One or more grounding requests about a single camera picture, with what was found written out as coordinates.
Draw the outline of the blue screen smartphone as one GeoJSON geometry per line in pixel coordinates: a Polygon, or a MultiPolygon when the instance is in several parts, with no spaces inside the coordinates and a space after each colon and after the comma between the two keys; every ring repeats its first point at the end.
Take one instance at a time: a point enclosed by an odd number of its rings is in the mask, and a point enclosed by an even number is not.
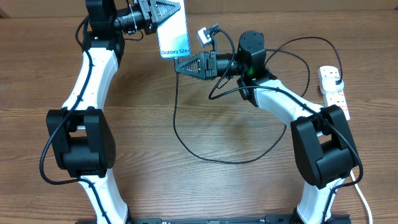
{"type": "Polygon", "coordinates": [[[176,0],[181,8],[157,29],[160,56],[163,59],[183,58],[190,55],[184,0],[176,0]]]}

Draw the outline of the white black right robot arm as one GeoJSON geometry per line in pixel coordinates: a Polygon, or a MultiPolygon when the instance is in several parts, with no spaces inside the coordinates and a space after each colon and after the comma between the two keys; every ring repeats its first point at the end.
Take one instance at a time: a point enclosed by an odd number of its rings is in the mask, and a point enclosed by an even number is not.
{"type": "Polygon", "coordinates": [[[213,49],[176,60],[175,72],[199,80],[236,77],[244,100],[272,113],[291,130],[296,166],[304,179],[302,198],[292,214],[266,215],[266,223],[349,223],[349,215],[331,212],[353,168],[363,168],[345,113],[337,105],[318,105],[286,88],[267,67],[264,44],[262,33],[249,30],[231,53],[213,49]]]}

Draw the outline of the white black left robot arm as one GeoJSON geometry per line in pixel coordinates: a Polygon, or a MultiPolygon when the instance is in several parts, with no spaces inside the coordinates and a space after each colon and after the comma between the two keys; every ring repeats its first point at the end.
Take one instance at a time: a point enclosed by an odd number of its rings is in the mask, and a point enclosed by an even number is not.
{"type": "Polygon", "coordinates": [[[39,162],[41,177],[51,185],[79,183],[96,213],[95,223],[132,223],[113,174],[116,143],[104,104],[125,47],[125,35],[149,35],[173,16],[184,14],[183,1],[86,1],[87,16],[75,32],[82,65],[62,107],[49,110],[49,140],[39,162]]]}

